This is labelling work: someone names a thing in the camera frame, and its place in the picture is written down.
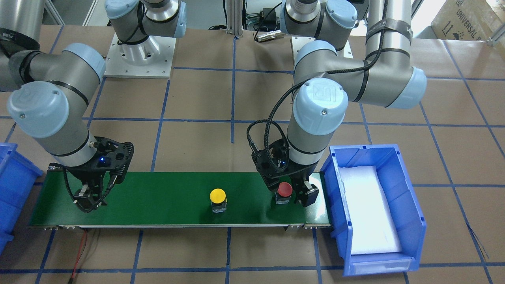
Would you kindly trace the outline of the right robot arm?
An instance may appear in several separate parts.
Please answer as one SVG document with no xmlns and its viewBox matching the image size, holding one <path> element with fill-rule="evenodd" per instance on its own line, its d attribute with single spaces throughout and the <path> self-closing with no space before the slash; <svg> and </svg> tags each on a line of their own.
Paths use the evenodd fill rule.
<svg viewBox="0 0 505 284">
<path fill-rule="evenodd" d="M 82 118 L 103 81 L 139 67 L 148 76 L 170 70 L 162 43 L 181 38 L 187 6 L 181 0 L 107 0 L 116 41 L 108 58 L 72 43 L 60 54 L 40 50 L 43 0 L 1 1 L 1 91 L 11 92 L 7 110 L 16 124 L 62 167 L 65 188 L 82 212 L 106 205 L 124 181 L 134 154 L 131 142 L 94 136 Z"/>
</svg>

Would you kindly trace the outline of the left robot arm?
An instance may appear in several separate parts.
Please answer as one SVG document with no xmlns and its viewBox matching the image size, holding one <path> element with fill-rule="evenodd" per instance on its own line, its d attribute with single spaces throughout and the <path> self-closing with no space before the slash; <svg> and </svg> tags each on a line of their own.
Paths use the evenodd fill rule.
<svg viewBox="0 0 505 284">
<path fill-rule="evenodd" d="M 371 0 L 365 58 L 341 56 L 358 20 L 348 0 L 284 0 L 280 28 L 312 37 L 294 61 L 294 85 L 263 123 L 264 149 L 249 133 L 251 158 L 266 187 L 277 192 L 291 180 L 296 201 L 312 205 L 319 189 L 309 182 L 324 150 L 342 123 L 349 102 L 384 108 L 413 108 L 427 88 L 424 71 L 411 64 L 411 1 Z"/>
</svg>

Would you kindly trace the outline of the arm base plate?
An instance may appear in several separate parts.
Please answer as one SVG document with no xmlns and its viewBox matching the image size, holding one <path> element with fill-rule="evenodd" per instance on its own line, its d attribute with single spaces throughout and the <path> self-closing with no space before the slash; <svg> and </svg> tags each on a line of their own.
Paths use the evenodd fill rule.
<svg viewBox="0 0 505 284">
<path fill-rule="evenodd" d="M 176 39 L 150 36 L 139 45 L 118 45 L 114 35 L 106 58 L 104 76 L 110 78 L 169 79 Z"/>
<path fill-rule="evenodd" d="M 327 78 L 339 83 L 345 90 L 356 88 L 363 79 L 363 71 L 357 73 L 330 74 L 332 70 L 352 69 L 364 66 L 361 59 L 354 58 L 349 43 L 343 49 L 323 40 L 296 36 L 292 39 L 294 54 L 294 82 L 301 83 L 313 78 Z"/>
</svg>

